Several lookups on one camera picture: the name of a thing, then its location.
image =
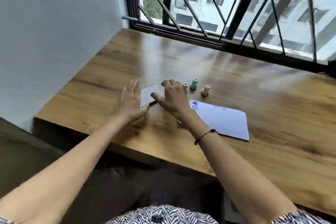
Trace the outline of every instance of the white wall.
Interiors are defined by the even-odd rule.
[[[118,0],[1,0],[0,116],[31,118],[121,28]]]

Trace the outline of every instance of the wood grain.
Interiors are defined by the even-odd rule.
[[[336,80],[129,29],[121,30],[36,117],[87,134],[113,114],[123,87],[199,79],[190,99],[242,110],[250,142],[228,140],[298,204],[336,216]],[[190,133],[155,105],[117,145],[213,175]]]

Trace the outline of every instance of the forearm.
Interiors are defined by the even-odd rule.
[[[59,223],[111,138],[124,124],[122,117],[112,117],[94,134],[4,196],[0,200],[0,215],[19,223]]]
[[[182,118],[182,122],[195,138],[211,129],[194,111]],[[295,205],[274,184],[219,135],[208,133],[199,145],[223,188],[250,223],[268,223],[284,213],[296,211]]]

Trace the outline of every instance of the black string bracelet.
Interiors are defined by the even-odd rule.
[[[204,137],[206,134],[208,133],[217,133],[218,131],[216,131],[216,129],[210,129],[210,131],[208,131],[207,133],[205,133],[203,136],[200,136],[199,138],[197,138],[194,142],[194,145],[197,145],[198,142],[201,140],[202,137]]]

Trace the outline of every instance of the person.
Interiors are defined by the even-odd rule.
[[[283,192],[205,124],[189,107],[180,82],[165,80],[162,86],[165,97],[158,93],[152,93],[152,97],[190,131],[230,199],[249,223],[328,223],[298,210]],[[105,125],[0,200],[0,223],[59,223],[113,137],[126,124],[146,115],[149,105],[140,107],[140,103],[141,83],[130,81],[115,114]],[[136,209],[108,223],[198,222],[217,223],[207,214],[171,205]]]

